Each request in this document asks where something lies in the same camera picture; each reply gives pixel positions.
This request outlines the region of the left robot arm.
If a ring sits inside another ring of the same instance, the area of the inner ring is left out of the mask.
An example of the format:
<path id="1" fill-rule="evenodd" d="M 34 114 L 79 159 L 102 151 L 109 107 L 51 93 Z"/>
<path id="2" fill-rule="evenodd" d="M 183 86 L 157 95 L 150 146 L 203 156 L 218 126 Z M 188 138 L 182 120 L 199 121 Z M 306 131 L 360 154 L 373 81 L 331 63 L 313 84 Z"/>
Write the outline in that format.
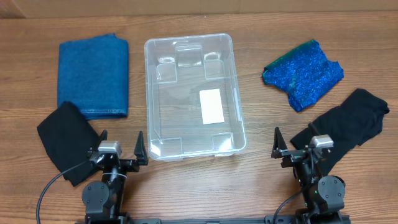
<path id="1" fill-rule="evenodd" d="M 141 166 L 149 163 L 144 134 L 138 134 L 135 159 L 122 159 L 119 141 L 109 141 L 107 135 L 104 130 L 96 146 L 88 151 L 90 163 L 103 174 L 100 181 L 90 182 L 83 189 L 81 197 L 86 208 L 85 223 L 132 223 L 129 214 L 122 212 L 121 207 L 127 174 L 139 172 Z"/>

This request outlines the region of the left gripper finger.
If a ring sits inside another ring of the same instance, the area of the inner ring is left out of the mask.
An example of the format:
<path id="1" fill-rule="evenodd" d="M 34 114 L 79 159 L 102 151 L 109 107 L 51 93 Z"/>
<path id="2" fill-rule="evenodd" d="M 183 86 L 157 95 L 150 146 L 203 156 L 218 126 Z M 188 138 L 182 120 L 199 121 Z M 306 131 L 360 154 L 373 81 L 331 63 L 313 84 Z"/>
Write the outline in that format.
<path id="1" fill-rule="evenodd" d="M 101 144 L 102 141 L 106 141 L 108 136 L 108 132 L 106 129 L 103 130 L 103 132 L 100 134 L 99 139 L 98 139 L 98 146 Z"/>
<path id="2" fill-rule="evenodd" d="M 144 133 L 142 131 L 139 131 L 136 146 L 134 149 L 134 155 L 136 156 L 136 164 L 138 164 L 139 166 L 148 165 L 149 158 L 144 144 Z"/>

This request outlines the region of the sparkly blue green fabric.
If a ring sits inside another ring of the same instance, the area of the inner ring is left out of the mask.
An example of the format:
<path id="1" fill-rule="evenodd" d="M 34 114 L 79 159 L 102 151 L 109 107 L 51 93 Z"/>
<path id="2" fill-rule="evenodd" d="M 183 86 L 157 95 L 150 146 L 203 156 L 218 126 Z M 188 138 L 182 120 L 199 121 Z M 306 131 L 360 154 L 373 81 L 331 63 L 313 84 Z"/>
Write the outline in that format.
<path id="1" fill-rule="evenodd" d="M 344 78 L 337 61 L 327 59 L 316 40 L 310 40 L 264 67 L 263 82 L 286 92 L 289 105 L 301 112 L 314 105 Z"/>

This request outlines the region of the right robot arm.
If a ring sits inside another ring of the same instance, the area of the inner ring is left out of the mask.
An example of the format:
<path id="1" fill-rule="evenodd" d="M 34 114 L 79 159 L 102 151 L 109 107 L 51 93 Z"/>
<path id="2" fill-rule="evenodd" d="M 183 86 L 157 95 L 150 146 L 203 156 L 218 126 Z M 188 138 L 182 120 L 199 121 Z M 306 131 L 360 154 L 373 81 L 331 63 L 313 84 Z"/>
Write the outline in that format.
<path id="1" fill-rule="evenodd" d="M 345 207 L 345 182 L 338 176 L 323 175 L 319 163 L 330 153 L 333 141 L 329 135 L 320 135 L 312 123 L 308 125 L 314 137 L 301 150 L 290 151 L 278 127 L 274 130 L 274 144 L 271 157 L 281 159 L 281 167 L 291 167 L 300 183 L 300 190 L 282 202 L 272 216 L 271 223 L 288 220 L 290 223 L 350 223 L 348 216 L 340 210 Z M 303 196 L 305 208 L 298 209 L 289 218 L 279 212 L 285 205 Z"/>

